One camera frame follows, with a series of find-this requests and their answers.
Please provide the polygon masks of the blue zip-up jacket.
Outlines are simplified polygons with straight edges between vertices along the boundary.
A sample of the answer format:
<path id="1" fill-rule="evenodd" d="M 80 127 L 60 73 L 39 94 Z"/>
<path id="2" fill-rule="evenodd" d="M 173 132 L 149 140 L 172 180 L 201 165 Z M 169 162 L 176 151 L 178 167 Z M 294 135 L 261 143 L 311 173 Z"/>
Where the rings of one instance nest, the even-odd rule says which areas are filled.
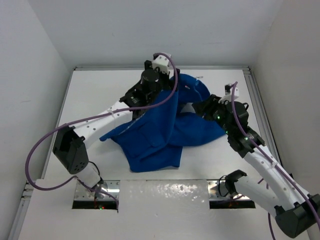
<path id="1" fill-rule="evenodd" d="M 149 109 L 140 119 L 109 131 L 100 141 L 117 143 L 132 172 L 150 172 L 180 166 L 184 147 L 197 147 L 217 140 L 225 131 L 214 121 L 206 121 L 185 105 L 210 96 L 199 79 L 180 74 L 177 92 L 164 104 Z"/>

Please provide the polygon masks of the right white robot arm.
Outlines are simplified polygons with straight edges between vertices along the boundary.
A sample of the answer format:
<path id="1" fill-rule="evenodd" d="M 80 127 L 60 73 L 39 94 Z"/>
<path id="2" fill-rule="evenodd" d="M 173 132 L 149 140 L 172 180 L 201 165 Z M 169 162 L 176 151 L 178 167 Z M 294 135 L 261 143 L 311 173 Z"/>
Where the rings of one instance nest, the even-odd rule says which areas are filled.
<path id="1" fill-rule="evenodd" d="M 230 147 L 249 163 L 268 184 L 263 187 L 245 172 L 236 170 L 224 178 L 229 195 L 241 194 L 266 210 L 289 238 L 320 223 L 320 196 L 303 189 L 275 160 L 262 137 L 248 125 L 249 105 L 221 101 L 212 94 L 192 104 L 195 113 L 216 122 L 227 134 Z"/>

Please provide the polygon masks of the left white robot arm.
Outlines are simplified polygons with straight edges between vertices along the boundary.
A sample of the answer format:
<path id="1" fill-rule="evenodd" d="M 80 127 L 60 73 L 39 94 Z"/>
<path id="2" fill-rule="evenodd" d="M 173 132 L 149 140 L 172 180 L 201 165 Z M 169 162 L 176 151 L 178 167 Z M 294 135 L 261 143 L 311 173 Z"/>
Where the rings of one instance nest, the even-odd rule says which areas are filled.
<path id="1" fill-rule="evenodd" d="M 157 107 L 156 99 L 162 91 L 175 92 L 178 82 L 170 80 L 170 65 L 170 57 L 155 55 L 152 61 L 145 61 L 138 83 L 111 107 L 57 131 L 52 152 L 72 176 L 89 188 L 96 188 L 101 176 L 89 165 L 87 150 L 103 135 Z"/>

